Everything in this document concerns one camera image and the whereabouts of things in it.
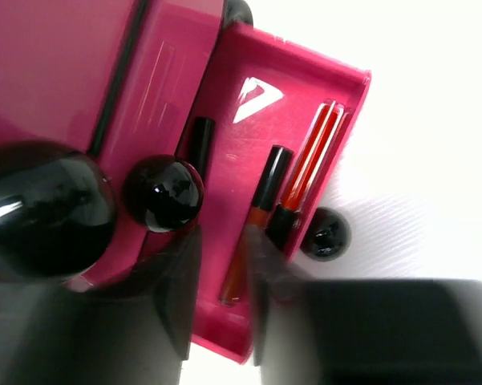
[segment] red lip gloss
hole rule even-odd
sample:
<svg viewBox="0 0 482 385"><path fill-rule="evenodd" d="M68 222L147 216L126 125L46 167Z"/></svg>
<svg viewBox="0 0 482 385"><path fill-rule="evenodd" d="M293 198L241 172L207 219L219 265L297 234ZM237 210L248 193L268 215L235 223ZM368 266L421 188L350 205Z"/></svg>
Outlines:
<svg viewBox="0 0 482 385"><path fill-rule="evenodd" d="M267 225L292 154L290 150L281 146L273 146L271 149L261 179L258 182L257 190L253 196L245 225L256 225L262 229ZM219 301L223 305L232 306L241 299L242 294L245 292L246 254L247 247L242 233L221 287Z"/></svg>
<svg viewBox="0 0 482 385"><path fill-rule="evenodd" d="M344 107L337 102L324 103L319 108L309 139L265 231L280 250L285 248L306 195L317 178L344 117Z"/></svg>

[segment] black cap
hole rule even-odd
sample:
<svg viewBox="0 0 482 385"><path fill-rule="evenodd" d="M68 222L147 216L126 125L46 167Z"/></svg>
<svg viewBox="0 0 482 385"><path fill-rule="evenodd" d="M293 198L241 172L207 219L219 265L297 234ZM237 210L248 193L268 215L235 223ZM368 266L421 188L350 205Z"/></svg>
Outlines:
<svg viewBox="0 0 482 385"><path fill-rule="evenodd" d="M197 117L192 128L189 163L198 171L203 181L209 166L210 144L215 127L216 122L212 119Z"/></svg>
<svg viewBox="0 0 482 385"><path fill-rule="evenodd" d="M258 181L251 205L264 211L271 211L289 168L293 152L282 146L273 146L265 162L264 171Z"/></svg>
<svg viewBox="0 0 482 385"><path fill-rule="evenodd" d="M273 216L265 230L265 235L267 235L277 249L283 251L297 219L297 211L285 209L280 205L276 206Z"/></svg>

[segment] pink makeup case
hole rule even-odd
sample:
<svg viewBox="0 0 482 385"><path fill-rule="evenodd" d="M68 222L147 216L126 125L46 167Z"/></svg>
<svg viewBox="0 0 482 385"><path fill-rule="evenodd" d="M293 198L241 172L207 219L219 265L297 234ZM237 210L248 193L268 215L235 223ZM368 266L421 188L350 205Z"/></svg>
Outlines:
<svg viewBox="0 0 482 385"><path fill-rule="evenodd" d="M285 146L295 162L325 100L348 111L291 234L286 254L292 257L363 105L371 73L240 22L226 26L226 11L222 0L0 2L0 145L40 138L93 156L96 128L106 119L94 159L119 197L134 164L155 154L185 158L194 118L215 120L199 217L192 340L243 363L252 346L248 299L225 307L218 295L269 151L274 144ZM129 65L107 105L137 18L142 23ZM148 234L119 202L107 251L67 285L86 291L120 280L170 240Z"/></svg>

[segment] glossy black bead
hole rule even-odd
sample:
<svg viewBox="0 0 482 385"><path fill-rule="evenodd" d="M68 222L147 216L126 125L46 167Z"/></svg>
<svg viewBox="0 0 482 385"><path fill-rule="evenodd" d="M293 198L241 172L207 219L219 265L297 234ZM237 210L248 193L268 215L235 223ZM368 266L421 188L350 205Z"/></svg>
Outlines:
<svg viewBox="0 0 482 385"><path fill-rule="evenodd" d="M301 249L313 259L330 261L342 255L350 239L346 219L334 210L320 207L306 230Z"/></svg>
<svg viewBox="0 0 482 385"><path fill-rule="evenodd" d="M66 279L107 248L116 205L98 166L59 144L0 148L0 277Z"/></svg>
<svg viewBox="0 0 482 385"><path fill-rule="evenodd" d="M123 199L137 222L155 233L166 233L197 217L203 191L203 182L191 165L174 156L157 155L130 171Z"/></svg>

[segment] black sphere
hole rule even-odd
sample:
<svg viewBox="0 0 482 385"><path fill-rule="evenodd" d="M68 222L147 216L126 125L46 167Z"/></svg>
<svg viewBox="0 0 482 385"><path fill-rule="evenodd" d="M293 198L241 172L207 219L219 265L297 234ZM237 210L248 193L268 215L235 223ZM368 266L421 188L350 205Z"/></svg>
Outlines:
<svg viewBox="0 0 482 385"><path fill-rule="evenodd" d="M107 248L116 205L98 166L48 142L0 148L0 278L67 279Z"/></svg>
<svg viewBox="0 0 482 385"><path fill-rule="evenodd" d="M203 191L203 182L190 164L174 156L157 155L130 171L123 200L137 222L154 233L166 233L197 217Z"/></svg>
<svg viewBox="0 0 482 385"><path fill-rule="evenodd" d="M301 245L313 259L331 261L340 257L350 244L350 227L344 217L331 209L316 210Z"/></svg>

